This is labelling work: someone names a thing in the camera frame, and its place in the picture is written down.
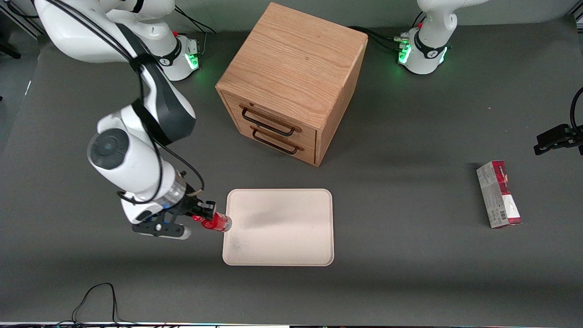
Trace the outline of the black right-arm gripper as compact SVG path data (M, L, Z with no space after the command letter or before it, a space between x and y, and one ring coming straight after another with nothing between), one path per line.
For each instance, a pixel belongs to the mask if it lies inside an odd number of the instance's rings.
M171 217L168 223L174 223L177 216L191 216L193 222L199 226L204 220L211 221L216 212L216 202L202 201L198 197L183 197L181 201L170 207L167 212Z

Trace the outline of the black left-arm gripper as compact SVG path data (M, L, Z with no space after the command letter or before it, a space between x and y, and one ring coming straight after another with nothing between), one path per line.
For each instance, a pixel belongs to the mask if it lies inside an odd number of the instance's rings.
M576 147L583 156L583 127L581 125L557 125L537 136L537 144L533 147L535 155L542 155L550 150Z

